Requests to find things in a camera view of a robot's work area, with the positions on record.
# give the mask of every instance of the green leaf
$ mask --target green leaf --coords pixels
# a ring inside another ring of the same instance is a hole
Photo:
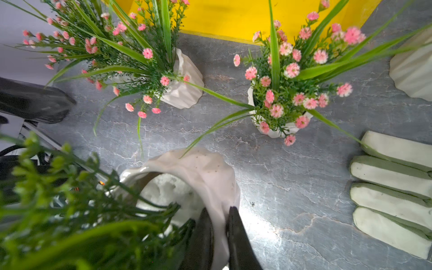
[[[83,74],[80,74],[80,75],[76,75],[76,76],[72,76],[72,77],[67,77],[67,78],[58,80],[58,82],[67,81],[67,80],[70,80],[70,79],[86,78],[86,77],[91,77],[91,76],[94,76],[94,75],[104,74],[104,73],[108,73],[108,72],[115,72],[115,71],[148,74],[145,70],[139,70],[139,69],[132,68],[132,67],[126,67],[126,66],[108,66],[108,67],[104,67],[104,68],[101,68],[101,69],[98,69],[98,70],[90,71],[88,73],[83,73]]]
[[[324,31],[324,28],[330,21],[343,9],[343,7],[349,2],[349,0],[340,0],[337,3],[332,11],[328,13],[325,19],[318,25],[318,27],[314,30],[312,36],[306,43],[306,49],[302,52],[303,55],[309,55],[314,49],[315,45],[318,43],[321,33]]]
[[[255,107],[252,106],[252,105],[249,105],[249,104],[246,104],[246,103],[241,103],[241,102],[238,102],[238,101],[236,101],[236,100],[234,100],[234,99],[231,99],[231,98],[227,98],[227,97],[225,97],[224,95],[218,94],[218,93],[216,93],[215,91],[212,91],[212,90],[210,90],[210,89],[208,89],[208,88],[201,87],[201,86],[199,86],[199,85],[196,85],[196,84],[193,84],[193,83],[190,83],[190,82],[185,82],[185,83],[187,83],[187,84],[189,84],[189,85],[192,85],[192,86],[195,86],[195,87],[197,87],[198,89],[201,89],[201,90],[203,90],[204,92],[209,93],[210,95],[215,96],[215,97],[217,97],[217,98],[219,98],[219,99],[221,99],[221,100],[223,100],[223,101],[225,101],[225,102],[228,102],[228,103],[231,103],[231,104],[234,104],[234,105],[240,106],[240,107],[248,108],[250,111],[252,111],[252,110],[255,109]]]
[[[65,66],[62,70],[60,70],[59,72],[57,72],[57,74],[55,74],[51,80],[49,80],[49,82],[45,85],[45,87],[47,87],[48,84],[50,84],[51,82],[57,80],[58,78],[60,78],[60,76],[62,76],[63,74],[65,74],[71,67],[75,66],[76,64],[80,63],[81,61],[75,60],[73,62],[71,62],[70,64],[68,64],[67,66]]]
[[[34,6],[30,5],[26,0],[23,0],[27,5],[29,5],[34,11],[36,11],[37,13],[39,13],[40,16],[42,16],[42,18],[46,19],[47,16],[45,14],[43,14],[42,12],[40,12],[37,8],[35,8]]]
[[[383,24],[380,28],[378,28],[372,35],[367,37],[365,40],[363,40],[362,43],[355,46],[352,50],[350,50],[346,55],[343,55],[341,58],[339,58],[336,62],[342,62],[344,60],[348,60],[351,57],[353,57],[356,53],[358,53],[371,39],[373,39],[375,36],[377,36],[379,33],[381,33],[382,30],[386,29],[387,26],[396,19],[397,16],[399,16],[402,11],[404,11],[409,5],[411,5],[414,2],[414,0],[409,0],[407,3],[396,13],[393,15],[393,17],[390,18],[385,24]]]
[[[104,36],[104,33],[102,32],[102,30],[99,29],[99,27],[92,21],[92,19],[90,19],[87,16],[87,14],[85,14],[84,10],[75,1],[70,1],[70,3],[72,3],[75,6],[78,13],[81,15],[81,17],[84,19],[86,24],[93,30],[93,32],[96,35]]]
[[[36,14],[34,14],[34,13],[31,13],[30,11],[27,11],[27,10],[25,10],[25,9],[23,9],[23,8],[21,8],[21,7],[17,6],[17,5],[15,5],[15,4],[12,4],[11,2],[9,2],[9,1],[7,1],[7,0],[0,0],[0,1],[3,1],[3,2],[5,2],[5,3],[7,3],[7,4],[11,5],[11,6],[14,6],[14,7],[16,7],[17,9],[22,10],[22,11],[24,11],[24,12],[26,12],[26,13],[28,13],[28,14],[30,14],[30,15],[32,15],[32,16],[34,16],[34,17],[36,17],[36,18],[38,18],[38,19],[40,19],[40,20],[46,22],[46,20],[45,20],[44,18],[41,18],[41,17],[39,17],[38,15],[36,15]]]
[[[277,44],[276,28],[273,23],[273,9],[271,0],[269,0],[270,8],[270,53],[271,53],[271,76],[272,87],[274,90],[279,89],[280,81],[280,59],[279,59],[279,46]]]
[[[171,20],[169,18],[168,0],[161,0],[161,15],[162,15],[162,29],[165,41],[165,48],[168,53],[168,59],[172,57],[171,49]]]
[[[189,152],[202,138],[204,138],[204,136],[206,136],[207,134],[210,134],[210,133],[212,133],[212,132],[214,132],[214,131],[216,131],[216,130],[218,130],[218,129],[220,129],[221,127],[224,127],[224,126],[226,126],[226,125],[228,125],[228,124],[230,124],[230,123],[232,123],[232,122],[235,122],[235,121],[237,121],[237,120],[240,120],[240,119],[242,119],[242,118],[244,118],[244,117],[246,117],[246,116],[248,116],[249,114],[248,114],[248,112],[250,112],[250,110],[249,109],[244,109],[244,110],[240,110],[240,111],[237,111],[237,112],[235,112],[235,113],[233,113],[233,114],[230,114],[230,115],[228,115],[227,117],[224,117],[223,119],[221,119],[220,121],[218,121],[216,124],[214,124],[210,129],[208,129],[204,134],[202,134],[201,136],[199,136],[197,139],[195,139],[187,148],[186,148],[186,151],[183,153],[183,155],[181,156],[181,157],[183,157],[184,155],[186,155],[186,153],[187,152]],[[242,114],[247,114],[247,115],[243,115],[243,116],[241,116],[241,117],[239,117],[239,118],[236,118],[236,119],[234,119],[234,120],[232,120],[232,121],[229,121],[229,122],[227,122],[227,123],[225,123],[225,124],[222,124],[223,122],[225,122],[225,121],[227,121],[227,120],[229,120],[229,119],[232,119],[232,118],[235,118],[235,117],[238,117],[238,116],[240,116],[240,115],[242,115]]]

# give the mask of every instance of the potted plant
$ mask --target potted plant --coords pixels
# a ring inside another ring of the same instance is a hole
[[[217,122],[205,134],[198,137],[189,146],[189,149],[206,134],[249,115],[261,133],[272,138],[284,137],[287,146],[295,142],[294,134],[299,129],[307,127],[312,116],[341,130],[316,109],[327,106],[332,95],[349,96],[353,88],[346,82],[326,82],[343,72],[381,57],[418,48],[419,46],[392,49],[395,45],[432,25],[429,24],[412,31],[357,56],[357,53],[385,29],[410,2],[369,37],[361,33],[357,27],[343,30],[337,23],[328,26],[348,2],[349,0],[340,0],[319,22],[319,13],[330,6],[329,1],[321,1],[318,12],[307,15],[306,24],[301,26],[295,43],[290,44],[281,29],[280,22],[273,20],[272,5],[269,1],[270,37],[263,37],[261,32],[257,31],[252,40],[262,45],[261,54],[253,56],[249,52],[249,55],[243,58],[243,61],[250,65],[245,73],[245,78],[251,81],[251,87],[248,90],[248,104],[202,88],[203,91],[244,109]],[[234,65],[238,67],[241,60],[238,54],[235,55]],[[353,135],[345,133],[360,142]]]
[[[34,133],[24,143],[0,137],[26,147],[14,178],[0,182],[2,189],[14,185],[20,202],[0,205],[2,217],[19,217],[1,232],[2,269],[177,270],[191,218],[204,207],[214,235],[212,269],[228,261],[226,221],[240,190],[220,154],[194,149],[179,159],[184,149],[170,151],[119,176],[101,170],[95,153],[77,158],[68,144],[56,151],[40,146]],[[53,158],[42,172],[31,157],[45,152]]]

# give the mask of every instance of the pink flower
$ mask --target pink flower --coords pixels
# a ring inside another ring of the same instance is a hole
[[[325,64],[327,62],[327,59],[328,59],[328,54],[325,50],[318,49],[314,53],[314,60],[318,64]]]
[[[52,57],[52,55],[48,55],[48,60],[49,60],[50,62],[52,62],[52,63],[57,62],[57,60],[55,60],[55,58]]]
[[[141,23],[141,24],[138,26],[138,30],[140,30],[140,31],[144,31],[146,28],[147,28],[147,26],[146,26],[145,24],[143,24],[143,23]]]
[[[314,98],[305,98],[303,101],[303,107],[308,110],[313,110],[318,106],[318,101]]]
[[[234,56],[234,66],[236,67],[240,66],[240,55],[238,54]]]
[[[280,118],[283,115],[283,107],[281,105],[273,105],[270,109],[270,114],[274,118]]]
[[[144,55],[144,58],[146,58],[146,59],[152,59],[153,58],[153,51],[152,51],[152,49],[145,48],[143,50],[143,55]]]
[[[269,103],[267,100],[264,100],[264,106],[268,109],[271,107],[271,103]]]
[[[101,18],[104,18],[105,20],[107,20],[109,18],[109,13],[108,12],[102,13]]]
[[[267,90],[266,92],[266,100],[268,103],[273,103],[274,101],[274,94],[272,90]]]
[[[161,78],[160,82],[161,82],[161,84],[162,84],[163,86],[168,86],[168,84],[169,84],[169,79],[168,79],[167,76],[163,76],[163,77]]]
[[[267,124],[266,122],[261,122],[260,123],[260,129],[261,129],[261,131],[264,133],[264,134],[268,134],[269,133],[269,131],[270,131],[270,127],[269,127],[269,124]]]
[[[333,33],[336,33],[336,32],[339,32],[339,31],[342,31],[342,26],[340,26],[339,23],[334,23],[334,24],[331,25],[331,31],[332,31]]]
[[[297,93],[294,98],[292,98],[292,102],[295,106],[300,106],[303,104],[303,101],[305,100],[305,94],[304,93]]]
[[[252,38],[252,41],[255,42],[255,40],[256,40],[257,38],[259,38],[260,35],[261,35],[261,31],[256,31],[255,34],[254,34],[254,37]]]
[[[320,15],[317,12],[311,12],[308,14],[307,18],[311,21],[315,21],[318,20],[318,18],[320,17]]]
[[[286,41],[288,41],[288,38],[286,37],[286,35],[285,35],[285,32],[284,31],[282,31],[282,30],[279,30],[279,31],[277,31],[277,33],[279,34],[279,36],[280,36],[280,40],[282,40],[283,42],[286,42]]]
[[[41,32],[37,32],[35,36],[39,41],[42,41],[42,39],[44,39]]]
[[[116,96],[118,96],[120,94],[120,90],[115,86],[112,87],[112,92],[114,92],[114,95],[116,95]]]
[[[36,44],[34,40],[29,40],[29,45],[34,45],[34,44]]]
[[[303,40],[310,38],[311,35],[312,35],[312,31],[309,27],[302,28],[299,32],[299,36]]]
[[[300,74],[300,66],[297,63],[289,64],[283,72],[287,78],[295,78]]]
[[[99,91],[102,91],[102,83],[100,81],[96,81],[96,89],[98,89]]]
[[[348,43],[348,45],[357,44],[360,40],[361,34],[362,32],[357,27],[350,27],[346,30],[343,41]]]
[[[143,111],[139,111],[138,112],[138,116],[141,117],[141,118],[147,118],[147,114],[145,112],[143,112]]]
[[[257,77],[257,73],[258,70],[256,69],[256,67],[250,67],[246,70],[245,77],[246,79],[251,81],[253,78]]]
[[[302,115],[295,121],[295,126],[297,128],[305,128],[309,125],[310,119],[306,115]]]
[[[330,0],[321,0],[321,5],[328,9],[330,7]]]
[[[282,24],[280,23],[279,20],[274,20],[274,21],[273,21],[273,24],[274,24],[274,27],[275,27],[275,28],[279,28],[279,27],[282,26]]]
[[[292,134],[288,135],[288,136],[285,138],[284,143],[285,143],[286,146],[291,146],[291,145],[293,145],[293,144],[295,143],[295,136],[292,135]]]
[[[283,42],[279,48],[279,52],[281,55],[288,56],[290,53],[292,53],[292,44]]]
[[[66,31],[63,31],[63,37],[64,37],[65,39],[69,39],[69,33],[66,32]]]
[[[271,79],[270,79],[269,76],[264,76],[264,77],[261,78],[260,82],[261,82],[262,86],[269,87],[270,84],[271,84]]]
[[[337,88],[337,94],[340,97],[347,97],[353,92],[353,87],[349,83],[345,83]]]
[[[143,101],[147,104],[151,104],[153,102],[153,99],[150,96],[145,95],[143,96]]]
[[[120,30],[120,32],[124,32],[124,31],[127,30],[127,26],[124,25],[122,22],[119,22],[119,23],[117,24],[117,28]]]
[[[294,49],[292,51],[292,58],[296,61],[299,62],[302,59],[302,52],[300,50]]]
[[[128,111],[134,111],[135,110],[130,103],[126,103],[124,106],[126,107],[126,110],[128,110]]]
[[[325,106],[327,106],[328,105],[328,101],[329,101],[329,99],[328,99],[328,96],[327,96],[327,94],[321,94],[320,95],[320,97],[318,98],[318,105],[321,107],[321,108],[324,108]]]

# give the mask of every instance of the ceramic flower pot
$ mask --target ceramic flower pot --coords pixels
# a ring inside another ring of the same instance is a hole
[[[173,150],[148,160],[142,167],[127,169],[121,173],[120,181],[141,191],[141,196],[153,203],[166,205],[175,201],[180,204],[180,210],[172,219],[178,226],[190,217],[198,219],[206,207],[214,230],[211,269],[220,270],[229,258],[226,219],[231,206],[239,207],[240,188],[235,181],[234,169],[224,162],[222,155],[193,148],[180,158],[184,151]],[[113,193],[127,196],[120,188],[114,189]]]
[[[252,105],[252,106],[255,106],[255,104],[254,104],[254,96],[253,96],[253,93],[254,93],[254,89],[253,89],[252,87],[250,87],[250,88],[248,89],[248,104],[249,104],[249,105]],[[249,114],[255,114],[255,111],[250,111]],[[311,119],[311,118],[313,117],[313,116],[312,116],[310,113],[308,113],[308,112],[306,112],[304,115],[307,116],[309,119]],[[261,134],[264,134],[264,133],[262,132],[262,130],[260,129],[260,125],[259,125],[259,123],[260,123],[261,121],[264,121],[264,118],[262,118],[262,116],[259,116],[259,115],[251,116],[251,118],[252,118],[252,122],[253,122],[254,125],[257,127],[258,131],[259,131]],[[287,129],[289,129],[288,134],[295,134],[295,133],[297,133],[297,131],[300,130],[298,127],[295,126],[294,123],[287,123],[287,124],[285,125],[285,127],[286,127]],[[272,130],[272,129],[270,129],[269,133],[266,134],[266,135],[269,136],[269,137],[272,138],[272,139],[274,139],[274,138],[285,138],[285,137],[286,137],[286,135],[285,135],[284,133],[282,133],[282,132],[280,131],[280,129],[277,129],[277,130]]]
[[[177,58],[174,64],[174,74],[178,74],[179,76],[189,75],[189,82],[204,86],[203,75],[191,59],[187,55],[184,55],[180,49],[176,49],[175,52]],[[171,81],[161,100],[176,108],[184,109],[196,104],[202,95],[203,91],[201,89],[184,82]]]

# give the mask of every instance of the green plant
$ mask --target green plant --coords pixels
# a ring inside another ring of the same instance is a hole
[[[319,14],[317,12],[310,13],[306,25],[302,25],[298,37],[295,38],[295,44],[292,45],[287,42],[285,33],[279,29],[280,22],[273,20],[272,4],[269,0],[270,37],[268,39],[263,38],[260,31],[256,32],[253,41],[263,45],[261,55],[254,57],[249,52],[249,55],[243,58],[246,64],[251,65],[246,70],[245,77],[251,81],[255,106],[237,102],[212,90],[201,88],[217,98],[247,109],[233,113],[216,123],[205,134],[197,138],[188,149],[193,147],[204,135],[246,117],[251,111],[254,111],[254,114],[251,115],[252,120],[259,126],[262,133],[267,134],[270,130],[278,132],[286,137],[285,144],[287,146],[295,142],[295,136],[292,134],[294,131],[287,128],[286,124],[294,122],[297,128],[306,127],[310,121],[305,114],[306,112],[362,143],[315,110],[318,106],[325,107],[329,102],[330,95],[337,93],[340,96],[348,96],[352,91],[352,87],[348,83],[342,85],[326,84],[325,82],[343,72],[381,57],[417,49],[418,47],[399,49],[392,49],[392,47],[432,26],[432,24],[356,56],[372,38],[408,7],[412,0],[408,1],[397,14],[369,37],[362,34],[356,27],[348,28],[346,32],[343,32],[339,24],[333,24],[325,32],[329,22],[348,2],[349,0],[340,0],[314,30],[311,29],[311,26],[318,23]],[[320,5],[319,12],[323,9],[325,7]],[[234,58],[235,66],[238,66],[240,61],[240,56],[236,55]]]
[[[68,144],[62,151],[40,146],[35,134],[23,145],[26,150],[13,171],[20,206],[0,207],[0,216],[20,218],[0,232],[2,269],[178,268],[194,228],[191,219],[182,227],[170,225],[179,205],[158,206],[142,198],[119,181],[116,171],[102,171],[95,153],[83,161]],[[41,151],[54,156],[44,174],[30,161]],[[55,185],[58,180],[64,183]],[[115,196],[114,188],[127,196]],[[128,197],[160,211],[136,208]]]

